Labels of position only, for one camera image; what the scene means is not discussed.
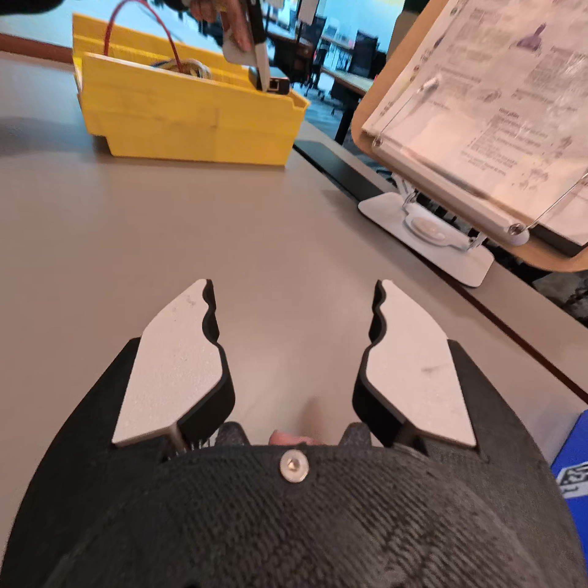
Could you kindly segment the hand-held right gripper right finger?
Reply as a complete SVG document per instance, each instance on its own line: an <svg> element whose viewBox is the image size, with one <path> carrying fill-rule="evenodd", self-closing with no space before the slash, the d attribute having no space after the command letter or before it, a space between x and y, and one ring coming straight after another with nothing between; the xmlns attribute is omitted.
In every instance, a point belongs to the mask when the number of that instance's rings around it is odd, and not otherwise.
<svg viewBox="0 0 588 588"><path fill-rule="evenodd" d="M393 281L378 280L370 344L353 390L353 409L384 447L432 439L474 449L476 436L450 342L431 315Z"/></svg>

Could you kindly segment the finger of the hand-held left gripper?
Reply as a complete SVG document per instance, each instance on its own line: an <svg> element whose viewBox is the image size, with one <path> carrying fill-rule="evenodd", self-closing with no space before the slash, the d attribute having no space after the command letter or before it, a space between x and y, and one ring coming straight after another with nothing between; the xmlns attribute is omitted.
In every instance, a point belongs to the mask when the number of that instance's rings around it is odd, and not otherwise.
<svg viewBox="0 0 588 588"><path fill-rule="evenodd" d="M256 69L258 72L259 85L262 91L269 91L270 88L270 65L268 48L265 42L256 43L254 46Z"/></svg>

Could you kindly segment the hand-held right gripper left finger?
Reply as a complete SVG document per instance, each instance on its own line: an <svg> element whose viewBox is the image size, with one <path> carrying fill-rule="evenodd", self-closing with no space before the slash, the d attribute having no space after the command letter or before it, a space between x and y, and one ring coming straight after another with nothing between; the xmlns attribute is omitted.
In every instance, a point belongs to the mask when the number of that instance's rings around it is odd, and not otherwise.
<svg viewBox="0 0 588 588"><path fill-rule="evenodd" d="M175 451L206 445L230 416L235 391L219 344L217 303L210 279L169 302L139 341L112 436L116 447L159 437Z"/></svg>

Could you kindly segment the black network splitter box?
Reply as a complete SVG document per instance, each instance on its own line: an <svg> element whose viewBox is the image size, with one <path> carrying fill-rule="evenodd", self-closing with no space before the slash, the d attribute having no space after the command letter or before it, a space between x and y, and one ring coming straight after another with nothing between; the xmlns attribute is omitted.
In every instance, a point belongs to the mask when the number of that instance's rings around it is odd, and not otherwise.
<svg viewBox="0 0 588 588"><path fill-rule="evenodd" d="M275 95L288 95L290 92L290 80L286 74L277 67L270 66L269 68L269 86L267 93ZM249 68L249 80L252 82L256 90L262 92L261 78L256 68Z"/></svg>

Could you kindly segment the yellow plastic bin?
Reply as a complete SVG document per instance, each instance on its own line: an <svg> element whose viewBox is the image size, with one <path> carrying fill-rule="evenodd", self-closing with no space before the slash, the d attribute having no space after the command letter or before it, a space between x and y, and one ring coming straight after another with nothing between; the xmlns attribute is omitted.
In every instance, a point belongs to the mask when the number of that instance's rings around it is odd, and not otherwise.
<svg viewBox="0 0 588 588"><path fill-rule="evenodd" d="M113 156L223 164L284 166L310 102L256 89L255 75L218 53L176 45L211 79L155 68L174 61L168 39L114 24L104 54L106 21L72 15L77 97L90 135Z"/></svg>

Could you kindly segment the blue plastic bin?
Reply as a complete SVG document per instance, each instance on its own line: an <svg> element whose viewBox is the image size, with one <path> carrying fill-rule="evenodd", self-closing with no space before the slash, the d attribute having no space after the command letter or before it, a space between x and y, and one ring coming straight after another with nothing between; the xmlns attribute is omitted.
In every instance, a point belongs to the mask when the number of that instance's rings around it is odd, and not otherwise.
<svg viewBox="0 0 588 588"><path fill-rule="evenodd" d="M551 465L587 559L587 411L577 419Z"/></svg>

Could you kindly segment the grey desk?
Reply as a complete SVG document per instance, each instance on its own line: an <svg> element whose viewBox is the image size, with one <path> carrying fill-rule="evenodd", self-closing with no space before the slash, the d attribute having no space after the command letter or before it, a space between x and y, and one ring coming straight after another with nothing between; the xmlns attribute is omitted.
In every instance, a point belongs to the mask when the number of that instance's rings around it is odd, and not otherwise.
<svg viewBox="0 0 588 588"><path fill-rule="evenodd" d="M211 279L231 418L339 441L378 279L458 341L553 460L586 404L295 151L282 168L115 158L71 67L1 54L1 555L43 455L127 342Z"/></svg>
<svg viewBox="0 0 588 588"><path fill-rule="evenodd" d="M412 255L587 402L586 327L497 263L480 287L468 288L420 254Z"/></svg>

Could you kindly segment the person's left hand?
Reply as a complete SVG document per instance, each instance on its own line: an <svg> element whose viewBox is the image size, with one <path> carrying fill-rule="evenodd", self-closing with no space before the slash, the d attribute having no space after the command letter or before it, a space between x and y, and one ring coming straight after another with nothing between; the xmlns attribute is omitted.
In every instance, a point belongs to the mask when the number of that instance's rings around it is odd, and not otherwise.
<svg viewBox="0 0 588 588"><path fill-rule="evenodd" d="M251 30L240 1L190 1L188 7L197 21L212 24L220 17L224 30L231 31L239 48L253 50Z"/></svg>

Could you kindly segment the wooden top table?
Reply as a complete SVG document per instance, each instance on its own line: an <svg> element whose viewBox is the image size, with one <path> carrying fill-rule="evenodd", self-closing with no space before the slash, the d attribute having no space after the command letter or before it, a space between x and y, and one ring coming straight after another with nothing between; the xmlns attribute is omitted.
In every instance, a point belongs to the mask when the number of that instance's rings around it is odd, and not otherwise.
<svg viewBox="0 0 588 588"><path fill-rule="evenodd" d="M350 129L357 106L370 90L373 79L346 70L329 70L324 66L321 67L321 73L334 80L330 96L336 101L334 109L337 107L342 109L342 118L334 141L342 145Z"/></svg>

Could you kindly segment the wooden instruction board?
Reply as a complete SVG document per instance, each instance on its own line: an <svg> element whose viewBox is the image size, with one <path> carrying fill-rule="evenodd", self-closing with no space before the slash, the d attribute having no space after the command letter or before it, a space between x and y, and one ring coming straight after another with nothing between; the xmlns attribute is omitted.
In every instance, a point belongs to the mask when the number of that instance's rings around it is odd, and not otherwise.
<svg viewBox="0 0 588 588"><path fill-rule="evenodd" d="M587 270L587 1L431 1L352 134L525 263Z"/></svg>

